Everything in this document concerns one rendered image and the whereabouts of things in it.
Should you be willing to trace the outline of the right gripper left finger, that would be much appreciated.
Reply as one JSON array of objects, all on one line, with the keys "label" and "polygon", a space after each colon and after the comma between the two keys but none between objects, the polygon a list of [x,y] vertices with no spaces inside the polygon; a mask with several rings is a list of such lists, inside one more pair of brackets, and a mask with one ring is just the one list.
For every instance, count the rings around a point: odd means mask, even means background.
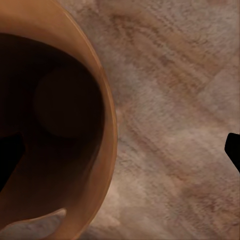
[{"label": "right gripper left finger", "polygon": [[21,133],[0,138],[0,192],[26,151]]}]

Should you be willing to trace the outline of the trash can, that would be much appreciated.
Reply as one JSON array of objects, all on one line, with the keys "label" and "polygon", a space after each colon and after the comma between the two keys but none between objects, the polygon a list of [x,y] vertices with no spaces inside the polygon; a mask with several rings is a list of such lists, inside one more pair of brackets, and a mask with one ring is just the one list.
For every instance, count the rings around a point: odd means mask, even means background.
[{"label": "trash can", "polygon": [[25,153],[0,192],[0,234],[65,211],[41,240],[77,240],[110,188],[115,103],[91,41],[59,0],[0,0],[0,139]]}]

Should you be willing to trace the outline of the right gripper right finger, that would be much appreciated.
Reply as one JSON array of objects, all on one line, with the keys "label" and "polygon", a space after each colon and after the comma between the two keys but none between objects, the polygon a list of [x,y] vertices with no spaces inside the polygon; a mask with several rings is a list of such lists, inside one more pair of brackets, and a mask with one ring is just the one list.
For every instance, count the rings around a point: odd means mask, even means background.
[{"label": "right gripper right finger", "polygon": [[225,143],[225,152],[240,172],[240,135],[229,133]]}]

